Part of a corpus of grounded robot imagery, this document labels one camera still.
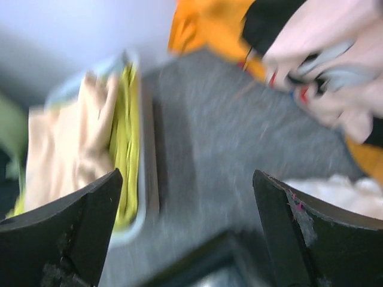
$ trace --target pink fleck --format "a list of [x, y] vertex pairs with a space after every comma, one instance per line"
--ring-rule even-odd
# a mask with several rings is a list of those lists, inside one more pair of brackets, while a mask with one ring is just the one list
[[300, 202], [300, 203], [297, 205], [297, 209], [298, 209], [299, 211], [303, 211], [302, 202]]

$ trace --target floor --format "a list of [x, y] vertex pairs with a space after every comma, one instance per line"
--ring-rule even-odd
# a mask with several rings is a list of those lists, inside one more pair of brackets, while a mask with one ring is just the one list
[[145, 77], [162, 211], [131, 244], [109, 252], [101, 287], [135, 286], [225, 228], [260, 230], [256, 169], [278, 179], [363, 175], [337, 133], [252, 81], [207, 51]]

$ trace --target cartoon face print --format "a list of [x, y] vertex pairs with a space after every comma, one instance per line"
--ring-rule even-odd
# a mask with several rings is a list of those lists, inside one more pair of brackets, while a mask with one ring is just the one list
[[[284, 85], [292, 90], [295, 100], [306, 106], [313, 99], [319, 99], [328, 91], [335, 93], [344, 87], [357, 86], [373, 81], [379, 73], [370, 71], [361, 65], [342, 64], [332, 66], [321, 71], [316, 77], [308, 74], [322, 65], [328, 64], [346, 53], [355, 41], [349, 39], [333, 45], [321, 52], [310, 54], [294, 71], [286, 71]], [[273, 87], [280, 71], [275, 69], [269, 78], [269, 85]]]

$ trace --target plastic storage bin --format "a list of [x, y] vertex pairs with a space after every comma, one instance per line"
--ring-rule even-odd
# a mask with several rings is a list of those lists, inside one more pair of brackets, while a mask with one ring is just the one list
[[46, 100], [45, 107], [55, 105], [76, 97], [81, 81], [86, 72], [92, 71], [97, 76], [122, 72], [124, 66], [132, 63], [137, 67], [138, 105], [139, 105], [139, 171], [138, 171], [138, 211], [133, 223], [125, 230], [112, 233], [109, 248], [126, 244], [134, 239], [144, 225], [148, 213], [155, 215], [159, 211], [159, 195], [157, 181], [156, 148], [154, 142], [153, 102], [149, 94], [143, 93], [140, 74], [139, 57], [134, 52], [124, 51], [117, 56], [109, 57], [104, 61], [80, 72], [62, 85], [53, 89]]

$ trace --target orange cloth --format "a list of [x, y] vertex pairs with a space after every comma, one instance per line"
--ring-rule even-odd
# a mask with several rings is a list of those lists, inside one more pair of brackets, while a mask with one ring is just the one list
[[230, 62], [244, 63], [257, 79], [265, 80], [260, 58], [249, 55], [242, 39], [244, 17], [254, 0], [179, 0], [169, 39], [169, 51], [185, 54], [207, 46]]
[[346, 137], [346, 144], [354, 161], [383, 187], [383, 149], [368, 144], [358, 144]]

